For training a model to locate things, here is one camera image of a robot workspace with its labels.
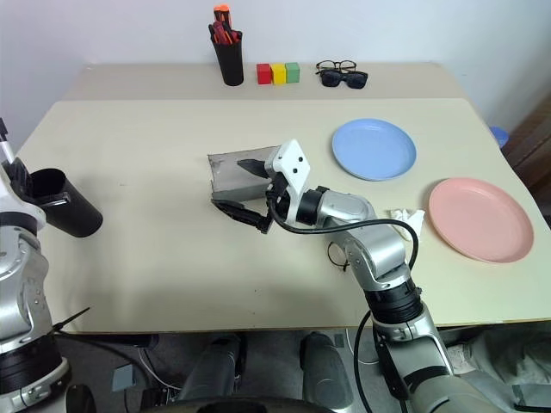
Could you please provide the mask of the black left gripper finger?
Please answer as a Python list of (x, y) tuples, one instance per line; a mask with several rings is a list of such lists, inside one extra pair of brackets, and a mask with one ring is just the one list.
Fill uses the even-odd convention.
[(71, 202), (71, 196), (68, 193), (46, 195), (40, 198), (40, 208), (47, 209), (56, 206), (63, 206)]

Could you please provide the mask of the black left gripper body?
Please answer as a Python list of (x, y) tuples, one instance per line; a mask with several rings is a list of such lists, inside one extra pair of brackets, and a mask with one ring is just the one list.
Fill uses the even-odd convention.
[(15, 194), (25, 202), (34, 202), (33, 181), (24, 162), (17, 157), (12, 163), (3, 161), (2, 166)]

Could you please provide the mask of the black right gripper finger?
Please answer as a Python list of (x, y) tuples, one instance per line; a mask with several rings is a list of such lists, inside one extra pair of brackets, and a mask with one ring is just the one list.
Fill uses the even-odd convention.
[(212, 204), (225, 215), (240, 223), (255, 227), (259, 231), (269, 230), (269, 216), (247, 209), (243, 204), (232, 200), (211, 200)]
[(263, 179), (268, 179), (269, 174), (265, 169), (265, 162), (257, 159), (241, 159), (237, 161), (237, 164), (240, 168), (246, 170), (247, 172), (253, 174), (254, 176), (259, 176)]

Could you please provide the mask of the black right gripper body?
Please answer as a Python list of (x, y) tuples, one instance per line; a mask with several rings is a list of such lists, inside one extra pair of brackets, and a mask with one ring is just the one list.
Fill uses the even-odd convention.
[(267, 234), (272, 223), (276, 222), (286, 231), (297, 233), (297, 227), (286, 223), (291, 206), (291, 197), (288, 193), (288, 181), (282, 173), (275, 174), (265, 195), (268, 212), (266, 216), (261, 217), (257, 229), (262, 234)]

